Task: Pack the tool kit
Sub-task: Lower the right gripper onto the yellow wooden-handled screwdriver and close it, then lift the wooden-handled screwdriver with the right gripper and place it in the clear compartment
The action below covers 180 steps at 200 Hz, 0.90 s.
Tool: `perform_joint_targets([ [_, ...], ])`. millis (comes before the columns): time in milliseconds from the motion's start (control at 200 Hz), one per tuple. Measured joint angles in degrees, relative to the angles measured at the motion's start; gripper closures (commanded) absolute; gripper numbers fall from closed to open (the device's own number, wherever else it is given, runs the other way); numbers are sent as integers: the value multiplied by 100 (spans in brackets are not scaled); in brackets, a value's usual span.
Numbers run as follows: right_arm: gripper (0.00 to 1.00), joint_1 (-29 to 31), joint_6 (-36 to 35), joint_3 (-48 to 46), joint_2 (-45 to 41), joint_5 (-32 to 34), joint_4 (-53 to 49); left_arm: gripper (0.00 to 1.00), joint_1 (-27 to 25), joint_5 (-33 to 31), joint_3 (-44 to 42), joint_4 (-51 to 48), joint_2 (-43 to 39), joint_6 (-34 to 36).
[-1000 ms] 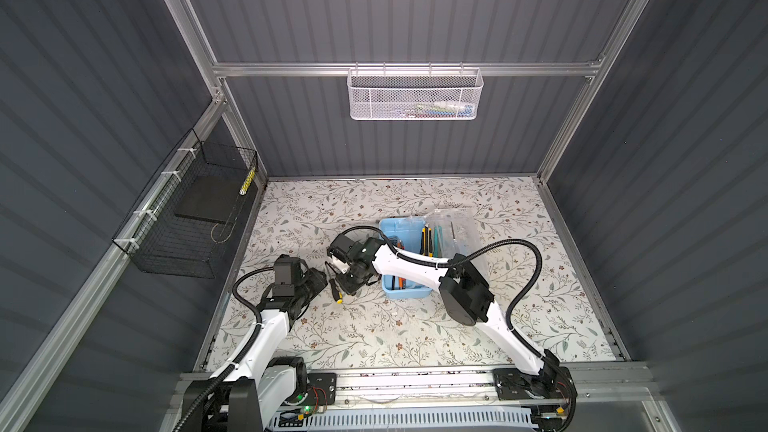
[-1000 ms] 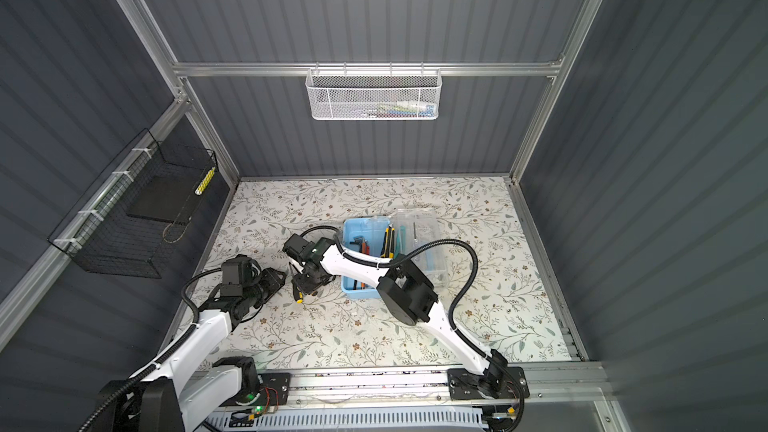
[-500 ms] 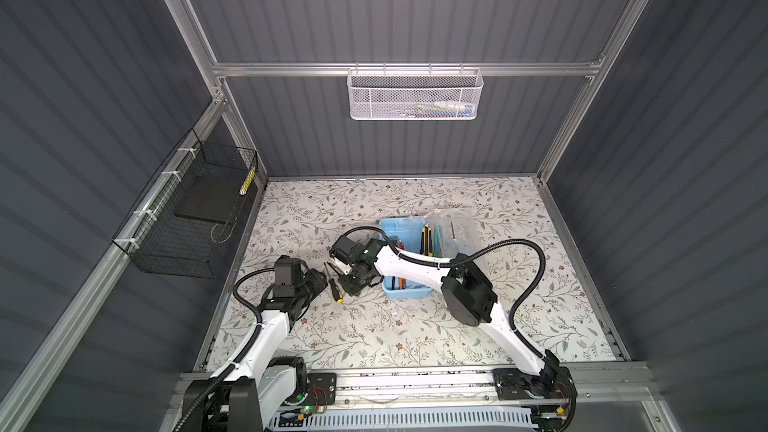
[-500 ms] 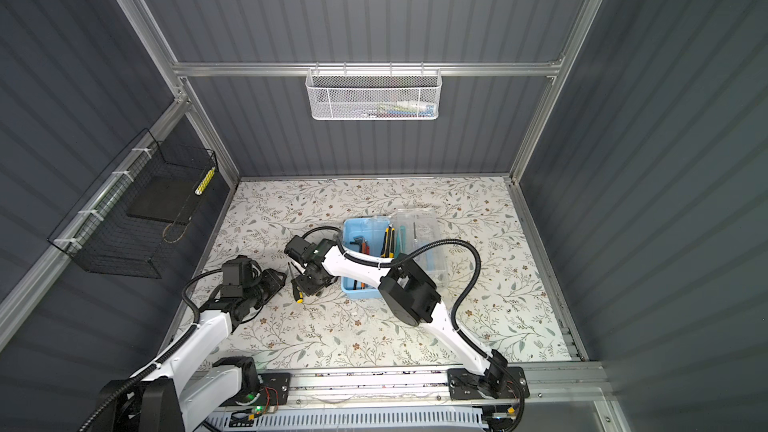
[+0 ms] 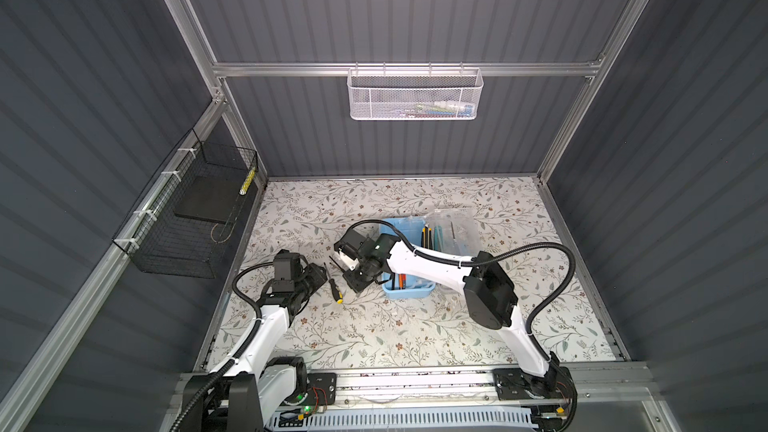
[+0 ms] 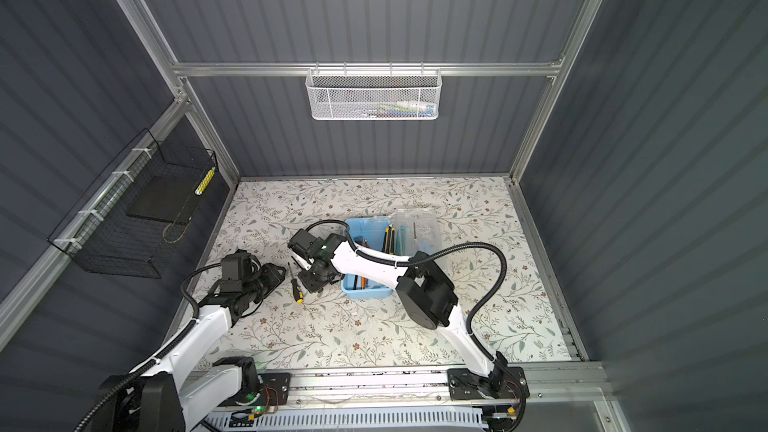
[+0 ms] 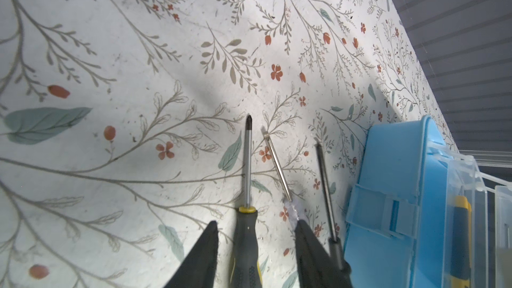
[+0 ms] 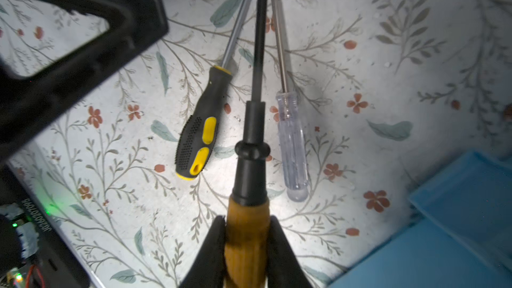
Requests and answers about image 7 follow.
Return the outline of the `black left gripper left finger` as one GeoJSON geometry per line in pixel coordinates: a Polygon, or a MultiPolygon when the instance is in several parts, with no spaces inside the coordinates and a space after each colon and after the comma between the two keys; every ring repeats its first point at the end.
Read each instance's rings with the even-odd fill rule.
{"type": "Polygon", "coordinates": [[[164,288],[212,288],[219,249],[218,226],[211,221],[164,288]]]}

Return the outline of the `blue plastic tool box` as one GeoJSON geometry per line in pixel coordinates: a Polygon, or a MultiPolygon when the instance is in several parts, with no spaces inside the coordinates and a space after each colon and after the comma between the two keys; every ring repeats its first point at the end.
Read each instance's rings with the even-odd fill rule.
{"type": "Polygon", "coordinates": [[[511,183],[445,144],[431,117],[369,130],[345,257],[355,287],[451,287],[455,197],[471,205],[471,286],[511,286],[511,183]]]}

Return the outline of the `yellow black utility knife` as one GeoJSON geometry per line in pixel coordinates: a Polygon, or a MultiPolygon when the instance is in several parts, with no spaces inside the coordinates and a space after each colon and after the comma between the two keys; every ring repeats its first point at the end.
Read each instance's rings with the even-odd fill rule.
{"type": "Polygon", "coordinates": [[[453,208],[450,284],[471,286],[471,205],[463,195],[455,197],[453,208]]]}

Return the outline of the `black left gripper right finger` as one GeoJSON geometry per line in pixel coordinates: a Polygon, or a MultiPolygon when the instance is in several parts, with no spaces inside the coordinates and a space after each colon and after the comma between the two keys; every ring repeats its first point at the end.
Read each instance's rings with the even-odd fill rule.
{"type": "Polygon", "coordinates": [[[295,228],[297,273],[301,287],[351,287],[351,266],[345,261],[341,240],[329,240],[326,252],[309,225],[299,220],[295,228]]]}

